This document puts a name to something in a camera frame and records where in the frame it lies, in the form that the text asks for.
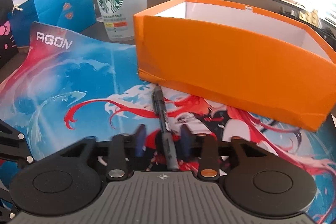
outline ridged plastic surface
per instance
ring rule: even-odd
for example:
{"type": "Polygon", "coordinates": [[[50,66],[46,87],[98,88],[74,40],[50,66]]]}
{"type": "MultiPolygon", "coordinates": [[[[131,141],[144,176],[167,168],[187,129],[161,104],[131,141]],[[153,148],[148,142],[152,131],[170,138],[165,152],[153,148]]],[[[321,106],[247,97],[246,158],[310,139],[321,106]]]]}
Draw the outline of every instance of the ridged plastic surface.
{"type": "Polygon", "coordinates": [[[236,208],[215,183],[191,172],[135,172],[111,182],[87,208],[61,217],[19,213],[10,224],[313,224],[305,214],[271,220],[236,208]]]}

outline copper screw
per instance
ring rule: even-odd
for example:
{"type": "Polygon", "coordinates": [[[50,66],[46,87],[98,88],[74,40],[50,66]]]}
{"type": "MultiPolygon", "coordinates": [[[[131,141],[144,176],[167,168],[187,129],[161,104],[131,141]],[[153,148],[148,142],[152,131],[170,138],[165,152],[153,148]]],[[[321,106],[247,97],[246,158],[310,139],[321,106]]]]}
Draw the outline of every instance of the copper screw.
{"type": "Polygon", "coordinates": [[[214,178],[217,175],[217,171],[213,169],[203,169],[201,175],[205,178],[214,178]]]}

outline hello kitty bag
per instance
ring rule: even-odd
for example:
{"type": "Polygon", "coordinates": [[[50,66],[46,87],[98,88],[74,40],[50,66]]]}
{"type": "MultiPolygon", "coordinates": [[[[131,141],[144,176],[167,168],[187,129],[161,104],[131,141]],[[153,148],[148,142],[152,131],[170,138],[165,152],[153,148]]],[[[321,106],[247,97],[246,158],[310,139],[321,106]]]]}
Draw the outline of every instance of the hello kitty bag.
{"type": "Polygon", "coordinates": [[[11,25],[7,19],[7,13],[12,9],[12,0],[0,0],[0,68],[17,53],[11,25]]]}

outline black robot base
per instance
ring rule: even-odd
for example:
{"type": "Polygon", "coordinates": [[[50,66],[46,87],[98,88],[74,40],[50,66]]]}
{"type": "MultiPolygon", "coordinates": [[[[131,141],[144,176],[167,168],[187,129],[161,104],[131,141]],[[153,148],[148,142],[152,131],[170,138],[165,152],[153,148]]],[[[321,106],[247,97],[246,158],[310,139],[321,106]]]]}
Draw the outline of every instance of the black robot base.
{"type": "MultiPolygon", "coordinates": [[[[20,134],[1,124],[12,137],[20,134]]],[[[13,204],[12,211],[2,208],[0,222],[314,223],[305,214],[316,193],[314,179],[255,143],[196,136],[183,125],[177,151],[186,160],[199,158],[195,175],[191,171],[141,171],[150,161],[143,155],[145,137],[146,128],[140,125],[133,135],[116,135],[106,142],[85,138],[26,165],[11,181],[9,192],[0,192],[3,200],[13,204]],[[219,157],[229,159],[226,176],[219,176],[219,157]],[[106,165],[97,160],[102,158],[106,165]]],[[[24,144],[14,160],[27,161],[27,153],[24,144]]]]}

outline cardboard box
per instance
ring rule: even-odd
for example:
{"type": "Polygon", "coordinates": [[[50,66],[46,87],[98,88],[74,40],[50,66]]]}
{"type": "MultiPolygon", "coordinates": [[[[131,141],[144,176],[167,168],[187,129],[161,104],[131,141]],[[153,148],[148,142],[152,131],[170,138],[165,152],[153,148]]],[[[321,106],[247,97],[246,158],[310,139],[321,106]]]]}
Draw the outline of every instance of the cardboard box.
{"type": "Polygon", "coordinates": [[[134,15],[143,80],[317,130],[336,102],[336,52],[309,26],[222,0],[134,15]]]}

